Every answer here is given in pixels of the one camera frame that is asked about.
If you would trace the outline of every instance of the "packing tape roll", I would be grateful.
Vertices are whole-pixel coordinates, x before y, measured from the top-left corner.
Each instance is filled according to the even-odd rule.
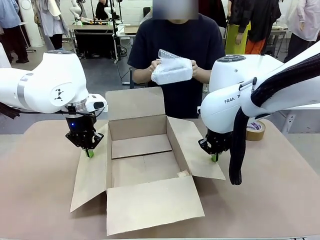
[[[248,141],[260,141],[265,134],[266,125],[261,121],[254,121],[246,126],[246,137]]]

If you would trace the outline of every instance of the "brown table surface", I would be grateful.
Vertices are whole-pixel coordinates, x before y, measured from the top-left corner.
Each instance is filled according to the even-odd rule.
[[[105,121],[98,121],[96,128]],[[195,121],[202,134],[206,129]],[[119,238],[280,238],[320,234],[320,179],[269,122],[263,140],[247,142],[242,185],[228,178],[229,153],[219,164],[227,180],[195,177],[206,217],[110,236]],[[73,213],[80,149],[67,123],[35,123],[0,159],[0,238],[106,239],[106,195]]]

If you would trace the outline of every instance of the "white coat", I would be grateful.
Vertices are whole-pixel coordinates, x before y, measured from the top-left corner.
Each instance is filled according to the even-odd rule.
[[[298,0],[287,18],[288,29],[306,41],[316,41],[320,31],[320,0]]]

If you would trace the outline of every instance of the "white package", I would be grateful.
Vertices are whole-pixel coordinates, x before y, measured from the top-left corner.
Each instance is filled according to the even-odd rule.
[[[190,59],[162,49],[159,50],[158,56],[161,64],[155,68],[151,75],[151,80],[158,85],[187,81],[192,78],[193,70]]]

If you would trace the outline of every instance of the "cardboard box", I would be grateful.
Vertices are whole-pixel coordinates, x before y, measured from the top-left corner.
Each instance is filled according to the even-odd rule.
[[[125,25],[124,26],[124,34],[136,34],[138,32],[138,25]]]
[[[82,152],[70,211],[107,194],[107,235],[205,216],[193,176],[225,180],[196,125],[165,115],[160,87],[109,91],[108,124]]]

